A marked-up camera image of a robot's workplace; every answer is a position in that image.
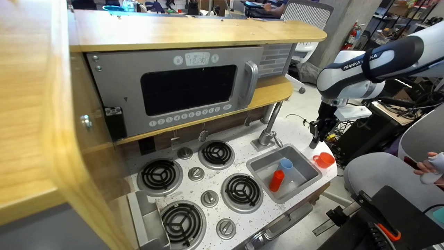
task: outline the digital clock display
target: digital clock display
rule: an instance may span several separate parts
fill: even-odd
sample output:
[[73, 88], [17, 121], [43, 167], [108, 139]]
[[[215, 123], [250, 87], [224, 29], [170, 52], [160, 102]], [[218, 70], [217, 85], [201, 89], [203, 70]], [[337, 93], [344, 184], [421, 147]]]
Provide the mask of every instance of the digital clock display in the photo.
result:
[[209, 52], [192, 52], [185, 54], [185, 63], [187, 66], [207, 65], [209, 60]]

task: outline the faucet handle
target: faucet handle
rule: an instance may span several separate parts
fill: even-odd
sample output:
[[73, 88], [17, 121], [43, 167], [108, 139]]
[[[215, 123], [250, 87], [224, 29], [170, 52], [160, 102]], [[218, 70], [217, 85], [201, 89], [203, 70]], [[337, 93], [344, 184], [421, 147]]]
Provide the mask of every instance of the faucet handle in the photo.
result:
[[273, 138], [274, 138], [274, 141], [276, 142], [276, 144], [277, 144], [280, 148], [283, 147], [284, 145], [282, 144], [281, 139], [279, 139], [279, 137], [276, 135], [276, 131], [272, 131], [272, 133], [273, 133]]

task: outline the faucet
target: faucet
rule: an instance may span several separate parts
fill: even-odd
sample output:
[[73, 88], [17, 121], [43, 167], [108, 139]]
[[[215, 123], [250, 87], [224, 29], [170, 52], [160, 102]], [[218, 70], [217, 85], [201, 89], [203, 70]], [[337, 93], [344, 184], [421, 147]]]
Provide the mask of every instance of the faucet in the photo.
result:
[[277, 137], [276, 131], [272, 131], [274, 122], [276, 121], [276, 117], [278, 116], [279, 111], [281, 110], [283, 101], [276, 103], [273, 113], [271, 114], [270, 120], [268, 121], [267, 127], [262, 131], [261, 135], [257, 140], [253, 140], [252, 143], [256, 147], [256, 150], [260, 151], [269, 146], [271, 138], [274, 138], [276, 144], [281, 148], [283, 147], [282, 141]]

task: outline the speckled countertop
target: speckled countertop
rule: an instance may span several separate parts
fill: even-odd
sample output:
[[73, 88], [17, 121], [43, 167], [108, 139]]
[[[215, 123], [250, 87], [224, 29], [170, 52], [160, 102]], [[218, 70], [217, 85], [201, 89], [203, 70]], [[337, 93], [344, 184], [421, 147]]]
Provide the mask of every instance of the speckled countertop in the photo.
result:
[[[144, 164], [157, 158], [170, 158], [177, 161], [183, 169], [183, 180], [179, 188], [165, 197], [148, 197], [148, 199], [151, 202], [155, 201], [160, 210], [171, 202], [180, 200], [187, 200], [198, 204], [205, 213], [207, 226], [203, 241], [196, 249], [232, 249], [249, 236], [256, 233], [259, 229], [272, 222], [279, 215], [283, 214], [285, 211], [298, 204], [311, 193], [332, 180], [337, 174], [336, 164], [327, 169], [319, 168], [322, 173], [322, 178], [283, 204], [275, 203], [271, 200], [269, 195], [264, 192], [263, 203], [255, 212], [251, 214], [238, 214], [230, 210], [220, 197], [223, 181], [234, 173], [246, 173], [252, 176], [251, 172], [246, 166], [247, 160], [277, 148], [275, 145], [261, 152], [257, 152], [250, 144], [253, 139], [260, 135], [264, 128], [264, 124], [259, 121], [255, 121], [252, 122], [249, 127], [235, 127], [233, 129], [211, 134], [207, 138], [207, 141], [225, 141], [234, 149], [234, 163], [232, 166], [224, 170], [211, 170], [200, 163], [197, 150], [204, 142], [199, 142], [198, 140], [182, 144], [182, 146], [189, 147], [194, 152], [193, 156], [188, 160], [179, 159], [176, 155], [177, 151], [172, 151], [171, 148], [130, 159], [126, 162], [126, 165], [130, 173], [132, 173], [131, 180], [134, 184], [135, 190], [140, 190], [137, 186], [136, 178], [137, 173]], [[312, 135], [310, 134], [308, 128], [302, 126], [299, 122], [278, 117], [273, 126], [273, 130], [277, 132], [277, 135], [284, 144], [293, 144], [308, 159], [312, 159], [313, 155], [319, 154], [320, 152], [331, 153], [330, 149], [325, 143], [319, 143], [315, 149], [310, 149], [308, 145], [312, 139]], [[196, 166], [203, 168], [205, 171], [205, 177], [198, 182], [191, 181], [187, 175], [188, 171], [192, 167]], [[206, 190], [213, 190], [219, 195], [219, 202], [215, 207], [206, 208], [202, 206], [200, 197], [201, 194]], [[236, 234], [230, 240], [223, 240], [216, 234], [216, 224], [222, 218], [230, 218], [236, 224]]]

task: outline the controller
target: controller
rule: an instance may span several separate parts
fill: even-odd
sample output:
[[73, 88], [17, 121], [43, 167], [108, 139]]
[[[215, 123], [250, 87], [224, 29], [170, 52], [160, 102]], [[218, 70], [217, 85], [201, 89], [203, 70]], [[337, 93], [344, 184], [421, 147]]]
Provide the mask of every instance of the controller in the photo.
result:
[[428, 161], [436, 168], [436, 172], [424, 173], [420, 180], [424, 184], [436, 182], [444, 174], [444, 153], [441, 152], [435, 156], [428, 157]]

